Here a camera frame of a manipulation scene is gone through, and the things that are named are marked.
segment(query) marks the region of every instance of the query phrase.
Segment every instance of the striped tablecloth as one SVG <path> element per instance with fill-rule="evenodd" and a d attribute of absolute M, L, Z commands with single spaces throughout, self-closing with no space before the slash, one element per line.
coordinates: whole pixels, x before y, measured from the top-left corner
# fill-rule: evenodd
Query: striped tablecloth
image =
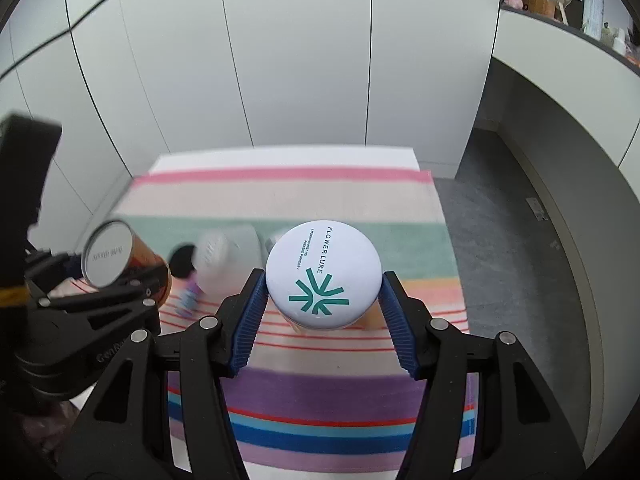
<path fill-rule="evenodd" d="M 164 257 L 210 228 L 249 223 L 264 242 L 304 221 L 343 221 L 373 242 L 383 269 L 394 270 L 410 296 L 468 332 L 454 253 L 427 171 L 280 166 L 152 173 L 134 181 L 113 217 Z M 178 304 L 181 286 L 177 280 L 160 311 L 163 333 L 193 322 Z M 196 314 L 217 307 L 204 298 Z M 375 479 L 392 478 L 398 469 L 424 382 L 399 366 L 385 327 L 303 335 L 270 301 L 248 366 L 223 388 L 252 478 L 366 473 Z M 476 391 L 469 375 L 456 468 L 470 463 Z M 183 438 L 177 373 L 169 398 L 172 435 Z"/>

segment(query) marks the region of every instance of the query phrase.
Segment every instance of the gray floor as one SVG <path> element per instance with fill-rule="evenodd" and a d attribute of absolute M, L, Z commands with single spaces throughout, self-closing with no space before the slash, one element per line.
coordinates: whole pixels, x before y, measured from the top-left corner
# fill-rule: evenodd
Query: gray floor
<path fill-rule="evenodd" d="M 474 130 L 455 180 L 436 179 L 458 260 L 471 333 L 510 330 L 556 394 L 584 445 L 589 348 L 558 235 L 526 202 L 537 197 L 500 138 Z"/>

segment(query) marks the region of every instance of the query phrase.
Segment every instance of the green stripe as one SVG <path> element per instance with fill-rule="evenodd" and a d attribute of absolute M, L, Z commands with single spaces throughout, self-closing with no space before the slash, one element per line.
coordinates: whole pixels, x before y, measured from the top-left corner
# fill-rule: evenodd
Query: green stripe
<path fill-rule="evenodd" d="M 238 224 L 251 224 L 264 246 L 276 232 L 291 229 L 300 220 L 195 219 L 154 216 L 118 216 L 156 253 L 167 258 L 174 247 L 195 243 L 201 232 Z M 458 275 L 449 232 L 443 223 L 349 222 L 376 247 L 384 270 L 404 280 L 449 278 Z"/>

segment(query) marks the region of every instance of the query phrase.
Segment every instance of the metal bolt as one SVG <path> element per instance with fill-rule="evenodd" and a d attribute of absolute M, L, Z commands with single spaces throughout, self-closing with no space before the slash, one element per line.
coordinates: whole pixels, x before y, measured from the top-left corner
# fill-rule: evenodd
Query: metal bolt
<path fill-rule="evenodd" d="M 210 328 L 215 328 L 218 326 L 218 318 L 213 316 L 206 316 L 200 320 L 200 326 L 205 330 L 209 330 Z"/>
<path fill-rule="evenodd" d="M 131 333 L 131 340 L 134 343 L 142 343 L 146 339 L 146 330 L 139 328 Z"/>
<path fill-rule="evenodd" d="M 512 345 L 516 342 L 516 336 L 514 336 L 511 332 L 500 332 L 500 341 L 502 341 L 505 345 Z"/>
<path fill-rule="evenodd" d="M 434 317 L 431 320 L 431 328 L 436 330 L 446 330 L 449 326 L 449 321 L 442 319 L 441 317 Z"/>

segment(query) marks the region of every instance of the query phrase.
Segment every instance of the green star-shaped logo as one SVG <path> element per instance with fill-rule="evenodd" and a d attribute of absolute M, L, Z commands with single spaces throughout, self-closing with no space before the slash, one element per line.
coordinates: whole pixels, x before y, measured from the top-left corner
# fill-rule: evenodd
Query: green star-shaped logo
<path fill-rule="evenodd" d="M 347 299 L 329 298 L 329 296 L 335 296 L 336 294 L 340 294 L 341 292 L 344 292 L 344 289 L 342 287 L 334 288 L 332 290 L 326 290 L 326 288 L 329 286 L 329 282 L 331 281 L 332 275 L 330 274 L 326 275 L 324 277 L 324 281 L 320 286 L 318 286 L 318 283 L 316 283 L 316 277 L 314 276 L 313 271 L 311 269 L 306 270 L 306 275 L 309 278 L 309 284 L 313 289 L 313 292 L 311 292 L 311 289 L 309 289 L 309 287 L 306 286 L 306 284 L 302 280 L 297 280 L 296 285 L 300 287 L 300 289 L 302 290 L 302 292 L 306 294 L 306 296 L 289 296 L 289 301 L 305 302 L 303 307 L 300 309 L 302 310 L 302 312 L 306 312 L 307 310 L 309 310 L 311 305 L 313 305 L 314 307 L 311 310 L 312 314 L 317 314 L 318 312 L 322 312 L 326 316 L 330 316 L 331 311 L 326 307 L 328 304 L 332 304 L 332 305 L 348 305 L 349 304 L 349 300 Z M 318 296 L 321 296 L 327 299 L 319 300 L 316 302 L 316 304 L 314 304 L 314 293 L 316 293 Z"/>

